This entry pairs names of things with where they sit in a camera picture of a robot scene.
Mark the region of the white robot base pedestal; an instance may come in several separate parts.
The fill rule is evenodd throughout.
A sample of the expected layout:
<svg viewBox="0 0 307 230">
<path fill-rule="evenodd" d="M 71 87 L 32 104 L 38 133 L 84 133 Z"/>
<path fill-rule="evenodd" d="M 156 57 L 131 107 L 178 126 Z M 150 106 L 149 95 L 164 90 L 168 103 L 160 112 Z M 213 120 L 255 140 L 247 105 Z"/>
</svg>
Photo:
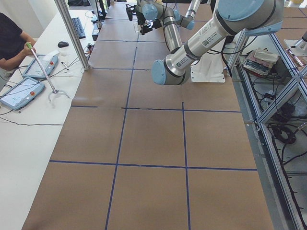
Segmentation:
<svg viewBox="0 0 307 230">
<path fill-rule="evenodd" d="M 206 53 L 196 65 L 191 66 L 191 81 L 225 83 L 223 70 L 220 55 Z"/>
</svg>

